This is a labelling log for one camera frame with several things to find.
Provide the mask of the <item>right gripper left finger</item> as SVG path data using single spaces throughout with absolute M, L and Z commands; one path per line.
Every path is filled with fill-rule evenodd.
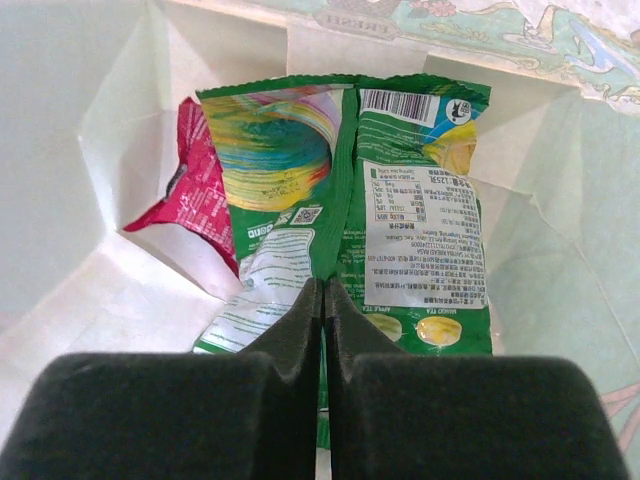
M 322 284 L 235 354 L 79 353 L 36 379 L 5 479 L 311 479 Z

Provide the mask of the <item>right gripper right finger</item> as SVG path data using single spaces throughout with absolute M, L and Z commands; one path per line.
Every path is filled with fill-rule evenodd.
M 596 391 L 554 357 L 412 355 L 325 289 L 336 479 L 625 479 Z

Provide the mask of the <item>green spring tea candy bag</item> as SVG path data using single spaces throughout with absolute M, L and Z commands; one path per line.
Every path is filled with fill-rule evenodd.
M 312 476 L 359 353 L 492 353 L 482 207 L 468 172 L 486 86 L 295 75 L 202 91 L 241 289 L 197 339 L 221 370 L 226 458 Z

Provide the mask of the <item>green floral paper bag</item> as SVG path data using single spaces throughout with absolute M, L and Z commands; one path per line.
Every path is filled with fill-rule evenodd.
M 639 471 L 635 1 L 5 1 L 1 429 L 75 351 L 185 351 L 239 284 L 175 225 L 177 108 L 288 74 L 426 72 L 491 88 L 470 176 L 494 350 L 562 356 Z

